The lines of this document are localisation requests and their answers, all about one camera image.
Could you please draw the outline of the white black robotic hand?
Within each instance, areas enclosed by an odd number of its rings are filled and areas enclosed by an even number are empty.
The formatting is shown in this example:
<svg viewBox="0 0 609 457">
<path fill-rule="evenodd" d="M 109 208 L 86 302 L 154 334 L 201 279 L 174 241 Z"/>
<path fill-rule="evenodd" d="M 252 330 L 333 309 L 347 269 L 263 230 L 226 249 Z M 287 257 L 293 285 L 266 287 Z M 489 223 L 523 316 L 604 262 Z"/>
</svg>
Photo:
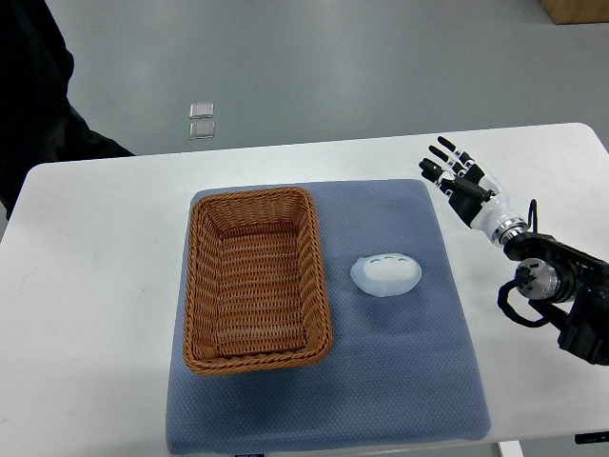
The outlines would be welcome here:
<svg viewBox="0 0 609 457">
<path fill-rule="evenodd" d="M 422 159 L 422 177 L 446 196 L 469 228 L 483 232 L 498 247 L 527 231 L 526 221 L 510 208 L 508 194 L 490 172 L 445 137 L 437 142 L 428 149 L 439 161 Z"/>
</svg>

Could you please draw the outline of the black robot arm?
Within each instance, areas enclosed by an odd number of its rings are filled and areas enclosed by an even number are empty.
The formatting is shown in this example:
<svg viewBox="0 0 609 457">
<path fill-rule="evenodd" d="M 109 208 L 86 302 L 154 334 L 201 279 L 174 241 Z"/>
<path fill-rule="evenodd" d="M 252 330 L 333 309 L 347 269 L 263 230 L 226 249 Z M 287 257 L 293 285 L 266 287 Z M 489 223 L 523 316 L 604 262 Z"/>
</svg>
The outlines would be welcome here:
<svg viewBox="0 0 609 457">
<path fill-rule="evenodd" d="M 499 289 L 498 307 L 527 327 L 552 325 L 560 349 L 591 364 L 608 364 L 608 264 L 554 237 L 514 231 L 501 238 L 519 264 Z"/>
</svg>

